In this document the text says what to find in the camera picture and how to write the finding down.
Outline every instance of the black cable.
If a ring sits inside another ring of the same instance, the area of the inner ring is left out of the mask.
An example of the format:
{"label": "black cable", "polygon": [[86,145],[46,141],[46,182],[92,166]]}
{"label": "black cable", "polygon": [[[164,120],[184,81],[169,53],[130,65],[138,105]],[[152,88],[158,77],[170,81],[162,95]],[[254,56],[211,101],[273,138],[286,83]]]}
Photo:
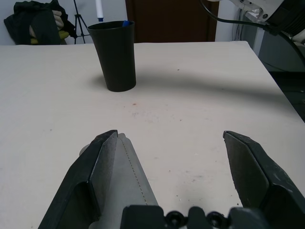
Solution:
{"label": "black cable", "polygon": [[[209,11],[209,9],[205,6],[205,4],[202,2],[202,0],[199,0],[199,3],[202,6],[202,8],[206,11],[206,13],[216,21],[220,21],[220,22],[224,22],[224,23],[232,23],[232,24],[250,25],[250,26],[262,28],[266,31],[270,31],[270,28],[268,26],[261,25],[259,23],[253,23],[253,22],[247,22],[247,21],[226,20],[226,19],[218,18]],[[296,46],[296,44],[284,33],[280,32],[278,35],[280,35],[282,38],[284,38],[284,40],[287,41],[291,45],[291,47],[294,49],[296,54],[300,57],[303,65],[305,67],[305,57],[303,56],[303,54],[301,53],[299,48]]]}
{"label": "black cable", "polygon": [[281,68],[278,68],[278,67],[275,67],[274,65],[272,65],[272,64],[269,64],[269,63],[267,63],[267,62],[265,62],[265,61],[262,61],[264,64],[267,64],[267,65],[269,65],[269,66],[271,66],[271,67],[273,67],[273,68],[275,68],[275,69],[277,69],[277,70],[280,70],[280,71],[282,71],[282,72],[286,72],[286,73],[288,73],[289,71],[287,71],[287,70],[284,70],[284,69],[281,69]]}
{"label": "black cable", "polygon": [[200,5],[202,6],[202,8],[207,12],[207,14],[216,21],[220,21],[220,22],[224,22],[224,23],[232,23],[232,24],[251,25],[251,26],[262,28],[266,31],[270,30],[268,26],[261,25],[261,24],[258,24],[258,23],[247,22],[247,21],[227,20],[227,19],[218,18],[209,11],[209,9],[205,6],[205,4],[202,2],[202,0],[199,0],[199,2],[200,2]]}
{"label": "black cable", "polygon": [[297,47],[297,45],[283,32],[280,32],[279,36],[290,44],[290,46],[295,50],[296,54],[300,57],[303,65],[305,66],[305,57],[303,56],[301,50]]}

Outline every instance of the dark floor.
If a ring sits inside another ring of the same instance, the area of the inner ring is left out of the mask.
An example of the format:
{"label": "dark floor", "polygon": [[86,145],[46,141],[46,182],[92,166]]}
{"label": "dark floor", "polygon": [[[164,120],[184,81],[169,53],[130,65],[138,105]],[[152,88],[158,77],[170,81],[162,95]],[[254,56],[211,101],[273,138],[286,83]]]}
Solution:
{"label": "dark floor", "polygon": [[305,73],[270,72],[270,74],[305,122]]}

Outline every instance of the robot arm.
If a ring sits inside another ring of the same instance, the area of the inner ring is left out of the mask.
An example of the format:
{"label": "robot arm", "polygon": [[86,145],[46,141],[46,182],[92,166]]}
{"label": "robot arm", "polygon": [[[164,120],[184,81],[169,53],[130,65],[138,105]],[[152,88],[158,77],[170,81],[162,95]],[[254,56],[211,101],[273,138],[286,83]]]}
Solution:
{"label": "robot arm", "polygon": [[257,19],[264,21],[272,34],[285,32],[293,41],[305,43],[305,0],[230,1],[244,11],[257,12]]}

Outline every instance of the white marker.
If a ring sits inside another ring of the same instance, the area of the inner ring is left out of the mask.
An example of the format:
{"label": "white marker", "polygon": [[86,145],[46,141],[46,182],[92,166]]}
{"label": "white marker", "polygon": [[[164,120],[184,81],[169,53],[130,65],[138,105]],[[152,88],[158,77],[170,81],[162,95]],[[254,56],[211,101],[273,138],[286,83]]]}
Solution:
{"label": "white marker", "polygon": [[102,0],[95,0],[96,4],[96,13],[99,21],[104,20],[103,9],[102,9]]}

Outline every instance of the white wall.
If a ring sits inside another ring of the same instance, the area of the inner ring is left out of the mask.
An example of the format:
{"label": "white wall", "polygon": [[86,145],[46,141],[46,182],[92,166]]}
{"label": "white wall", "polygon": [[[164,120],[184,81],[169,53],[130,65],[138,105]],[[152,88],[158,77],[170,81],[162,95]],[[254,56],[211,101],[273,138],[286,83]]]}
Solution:
{"label": "white wall", "polygon": [[[218,17],[222,19],[234,20],[238,7],[236,7],[229,0],[222,0],[219,2]],[[233,24],[217,22],[216,28],[216,42],[230,42],[232,41]]]}
{"label": "white wall", "polygon": [[[51,2],[51,0],[37,0],[39,2]],[[2,0],[0,7],[0,45],[14,45],[14,41],[10,38],[9,33],[4,25],[3,20],[8,16],[13,14],[13,7],[15,1],[12,0]],[[68,14],[68,20],[75,24],[75,7],[73,0],[59,0],[59,4],[66,10]],[[95,0],[76,0],[77,8],[79,14],[82,15],[87,26],[98,23],[96,17]],[[102,0],[104,20],[105,21],[120,21],[127,19],[125,0]],[[84,34],[88,34],[87,30],[83,26]],[[90,36],[86,38],[87,43],[91,43],[92,39]],[[68,44],[74,44],[74,39],[69,37],[66,39]],[[77,43],[82,44],[82,38],[77,38]]]}

